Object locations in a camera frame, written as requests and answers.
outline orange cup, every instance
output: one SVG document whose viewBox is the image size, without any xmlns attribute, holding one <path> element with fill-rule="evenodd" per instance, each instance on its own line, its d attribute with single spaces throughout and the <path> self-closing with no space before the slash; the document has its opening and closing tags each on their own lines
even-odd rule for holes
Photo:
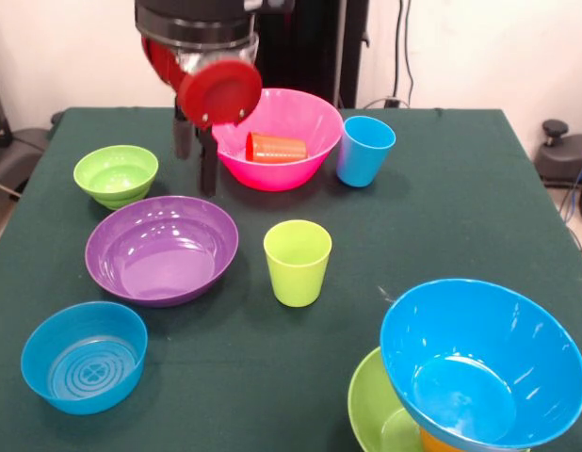
<svg viewBox="0 0 582 452">
<path fill-rule="evenodd" d="M 256 163 L 290 163 L 308 158 L 305 141 L 294 138 L 269 137 L 250 132 L 247 135 L 245 158 Z"/>
<path fill-rule="evenodd" d="M 424 428 L 421 430 L 421 444 L 425 452 L 461 452 L 462 449 L 457 449 L 446 443 L 442 443 L 436 437 L 426 432 Z"/>
</svg>

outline green tablecloth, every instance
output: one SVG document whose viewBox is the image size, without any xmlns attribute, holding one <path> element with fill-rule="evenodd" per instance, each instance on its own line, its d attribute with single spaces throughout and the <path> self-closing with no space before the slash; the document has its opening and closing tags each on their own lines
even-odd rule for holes
<svg viewBox="0 0 582 452">
<path fill-rule="evenodd" d="M 346 111 L 345 115 L 356 114 Z M 116 408 L 57 412 L 24 384 L 24 341 L 66 306 L 114 299 L 90 279 L 86 240 L 108 212 L 73 182 L 96 148 L 153 150 L 150 196 L 197 194 L 197 150 L 171 151 L 168 109 L 73 109 L 0 242 L 0 451 L 356 451 L 349 379 L 378 344 L 389 307 L 427 280 L 470 277 L 511 287 L 550 310 L 582 350 L 582 256 L 499 111 L 369 111 L 397 144 L 377 181 L 334 176 L 334 152 L 307 185 L 261 193 L 221 168 L 213 202 L 235 219 L 238 254 L 193 304 L 137 309 L 150 331 L 145 373 Z M 326 227 L 333 251 L 320 299 L 273 298 L 262 237 L 278 221 Z M 582 417 L 539 450 L 582 451 Z"/>
</svg>

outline cable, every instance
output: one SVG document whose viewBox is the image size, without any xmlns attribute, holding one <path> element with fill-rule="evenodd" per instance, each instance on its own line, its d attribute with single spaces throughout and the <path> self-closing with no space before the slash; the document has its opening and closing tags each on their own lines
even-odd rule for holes
<svg viewBox="0 0 582 452">
<path fill-rule="evenodd" d="M 20 143 L 26 144 L 27 146 L 31 146 L 32 148 L 36 148 L 38 151 L 44 152 L 44 149 L 38 146 L 37 144 L 32 143 L 31 141 L 27 141 L 26 139 L 21 139 L 19 137 L 15 137 L 13 135 L 12 139 L 15 141 L 19 141 Z"/>
<path fill-rule="evenodd" d="M 21 198 L 21 193 L 17 193 L 15 190 L 11 190 L 7 186 L 3 186 L 2 184 L 0 184 L 0 190 L 4 191 L 5 193 L 7 193 L 10 196 L 14 196 L 17 199 Z"/>
<path fill-rule="evenodd" d="M 406 3 L 406 16 L 404 16 L 404 60 L 406 61 L 406 72 L 411 79 L 411 87 L 408 90 L 408 105 L 411 104 L 412 89 L 414 88 L 414 79 L 412 78 L 411 63 L 408 58 L 408 18 L 411 14 L 411 4 L 412 0 L 408 0 Z"/>
<path fill-rule="evenodd" d="M 580 252 L 582 252 L 582 242 L 580 242 L 580 239 L 577 238 L 577 235 L 575 235 L 575 232 L 572 230 L 572 228 L 570 228 L 568 226 L 567 230 L 570 232 L 570 234 L 574 238 L 574 242 L 575 242 L 575 245 L 577 246 L 577 248 L 580 250 Z"/>
<path fill-rule="evenodd" d="M 561 206 L 559 207 L 559 213 L 561 213 L 563 211 L 563 207 L 564 207 L 567 199 L 570 196 L 572 197 L 572 202 L 570 204 L 570 207 L 568 208 L 567 212 L 565 213 L 565 217 L 563 218 L 563 221 L 565 223 L 568 223 L 575 214 L 575 194 L 576 194 L 577 186 L 580 184 L 581 181 L 582 181 L 582 168 L 580 169 L 580 172 L 578 173 L 577 177 L 575 178 L 574 183 L 572 184 L 571 188 L 567 191 L 567 193 L 563 197 L 563 200 L 561 201 Z"/>
<path fill-rule="evenodd" d="M 404 10 L 404 0 L 400 0 L 399 10 L 397 11 L 396 22 L 396 76 L 394 77 L 394 97 L 397 96 L 397 83 L 400 76 L 400 27 L 402 25 L 402 11 Z"/>
<path fill-rule="evenodd" d="M 377 102 L 381 102 L 381 101 L 398 101 L 401 104 L 405 105 L 407 108 L 410 108 L 411 106 L 408 105 L 408 103 L 406 103 L 405 101 L 398 99 L 397 97 L 381 97 L 380 99 L 377 99 L 373 102 L 369 102 L 368 104 L 366 104 L 365 106 L 363 106 L 363 109 L 367 109 L 368 107 L 376 104 Z"/>
</svg>

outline spiral pattern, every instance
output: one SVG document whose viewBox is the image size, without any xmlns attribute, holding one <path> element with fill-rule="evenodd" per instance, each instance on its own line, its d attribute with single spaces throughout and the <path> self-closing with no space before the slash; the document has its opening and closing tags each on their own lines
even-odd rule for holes
<svg viewBox="0 0 582 452">
<path fill-rule="evenodd" d="M 52 377 L 53 392 L 65 399 L 97 396 L 122 381 L 134 366 L 134 355 L 123 344 L 86 344 L 61 357 Z"/>
</svg>

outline plastic bowl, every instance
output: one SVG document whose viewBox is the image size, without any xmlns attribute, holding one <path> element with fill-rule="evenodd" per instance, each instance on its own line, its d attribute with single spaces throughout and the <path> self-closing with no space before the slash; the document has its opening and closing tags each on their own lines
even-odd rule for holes
<svg viewBox="0 0 582 452">
<path fill-rule="evenodd" d="M 89 153 L 73 170 L 75 182 L 95 201 L 111 210 L 147 196 L 159 162 L 138 146 L 109 146 Z"/>
<path fill-rule="evenodd" d="M 260 102 L 248 118 L 238 126 L 216 126 L 213 135 L 220 160 L 238 182 L 258 190 L 284 191 L 314 176 L 343 128 L 339 111 L 319 97 L 292 89 L 262 89 Z M 301 139 L 306 142 L 308 158 L 282 164 L 249 162 L 245 158 L 249 132 Z"/>
<path fill-rule="evenodd" d="M 59 311 L 31 334 L 21 357 L 27 385 L 69 414 L 103 412 L 136 387 L 147 329 L 130 308 L 93 301 Z"/>
<path fill-rule="evenodd" d="M 86 267 L 104 290 L 149 307 L 204 293 L 233 261 L 233 219 L 204 200 L 163 196 L 105 218 L 86 245 Z"/>
<path fill-rule="evenodd" d="M 411 417 L 465 451 L 527 449 L 582 412 L 582 356 L 539 305 L 471 280 L 419 285 L 390 308 L 383 361 Z"/>
<path fill-rule="evenodd" d="M 356 368 L 348 391 L 354 435 L 365 452 L 422 452 L 419 426 L 411 419 L 385 372 L 380 348 Z"/>
</svg>

